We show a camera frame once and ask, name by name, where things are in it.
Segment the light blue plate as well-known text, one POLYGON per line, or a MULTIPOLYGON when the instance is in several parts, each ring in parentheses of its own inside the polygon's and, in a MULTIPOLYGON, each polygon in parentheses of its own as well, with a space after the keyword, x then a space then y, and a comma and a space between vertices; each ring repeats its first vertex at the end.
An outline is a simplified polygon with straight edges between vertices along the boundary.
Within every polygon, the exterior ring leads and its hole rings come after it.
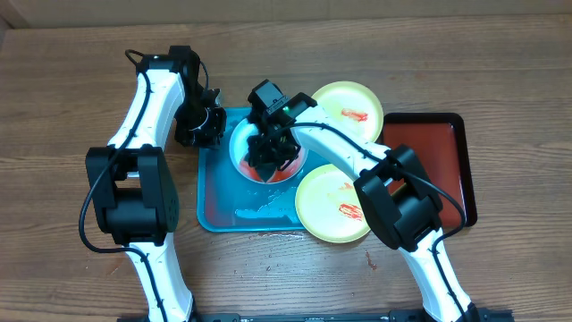
POLYGON ((267 181, 260 176, 262 170, 257 171, 254 167, 248 165, 247 138, 257 134, 257 128, 254 124, 249 123, 246 119, 240 121, 231 133, 230 137, 230 158, 231 163, 245 178, 252 182, 274 184, 284 182, 293 178, 303 167, 307 160, 307 151, 301 149, 298 157, 283 171, 275 170, 267 181))

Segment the orange sponge with green pad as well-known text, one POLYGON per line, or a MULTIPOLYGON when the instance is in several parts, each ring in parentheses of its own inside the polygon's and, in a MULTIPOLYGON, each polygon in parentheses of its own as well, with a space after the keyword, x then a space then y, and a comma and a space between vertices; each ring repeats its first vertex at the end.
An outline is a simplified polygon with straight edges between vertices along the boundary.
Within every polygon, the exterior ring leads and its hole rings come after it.
POLYGON ((261 182, 264 184, 284 182, 292 178, 300 169, 301 163, 296 161, 286 167, 284 170, 271 169, 270 167, 261 167, 256 169, 242 160, 239 163, 239 172, 253 182, 261 182))

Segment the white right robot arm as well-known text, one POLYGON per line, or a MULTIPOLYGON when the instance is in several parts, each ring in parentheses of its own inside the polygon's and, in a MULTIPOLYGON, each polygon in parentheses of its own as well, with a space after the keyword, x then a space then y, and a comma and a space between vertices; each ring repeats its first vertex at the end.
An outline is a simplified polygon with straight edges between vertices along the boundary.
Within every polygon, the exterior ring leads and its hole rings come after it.
POLYGON ((434 321, 477 321, 479 312, 463 291, 444 249, 442 202, 458 205, 430 182, 413 149, 395 149, 364 139, 337 124, 305 93, 287 97, 269 80, 248 96, 246 159, 264 182, 288 167, 301 149, 315 152, 352 181, 365 220, 386 246, 399 250, 422 294, 426 316, 434 321))

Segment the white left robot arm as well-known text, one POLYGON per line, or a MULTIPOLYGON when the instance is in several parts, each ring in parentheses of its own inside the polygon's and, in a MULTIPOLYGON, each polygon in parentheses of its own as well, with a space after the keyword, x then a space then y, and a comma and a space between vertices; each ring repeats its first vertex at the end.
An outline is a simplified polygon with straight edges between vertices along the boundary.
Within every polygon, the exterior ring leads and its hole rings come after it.
POLYGON ((206 66, 191 47, 125 55, 136 70, 136 94, 107 145, 88 150, 79 236, 95 253, 130 258, 147 298, 146 321, 199 321, 174 247, 180 202, 164 148, 170 134, 183 147, 219 147, 226 112, 219 89, 199 82, 206 66))

